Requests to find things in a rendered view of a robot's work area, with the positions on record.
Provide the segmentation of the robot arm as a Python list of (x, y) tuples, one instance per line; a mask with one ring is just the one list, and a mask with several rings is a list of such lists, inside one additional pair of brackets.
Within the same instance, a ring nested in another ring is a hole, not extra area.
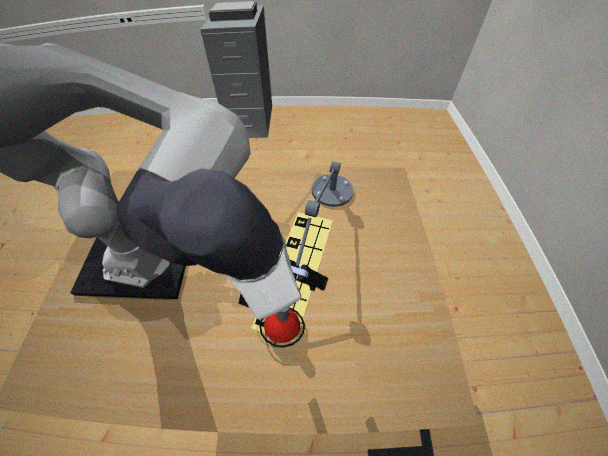
[[(120, 201), (96, 151), (45, 131), (96, 107), (163, 130)], [(145, 287), (170, 262), (200, 265), (227, 275), (259, 320), (302, 299), (279, 226), (235, 179), (250, 154), (220, 104), (58, 44), (0, 43), (0, 173), (58, 191), (68, 232), (108, 246), (104, 280)]]

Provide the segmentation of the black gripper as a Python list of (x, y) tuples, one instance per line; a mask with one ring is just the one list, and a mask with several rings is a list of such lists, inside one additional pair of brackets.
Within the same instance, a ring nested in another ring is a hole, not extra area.
[[(327, 285), (327, 281), (328, 281), (328, 277), (312, 270), (310, 267), (308, 267), (307, 265), (303, 264), (297, 266), (296, 262), (293, 260), (290, 260), (291, 263), (291, 268), (292, 268), (292, 272), (294, 274), (295, 280), (302, 282), (304, 284), (307, 283), (307, 285), (309, 285), (311, 291), (315, 292), (315, 288), (320, 288), (320, 290), (325, 290), (326, 285)], [(299, 279), (299, 280), (297, 280)], [(313, 286), (315, 287), (313, 287)]]

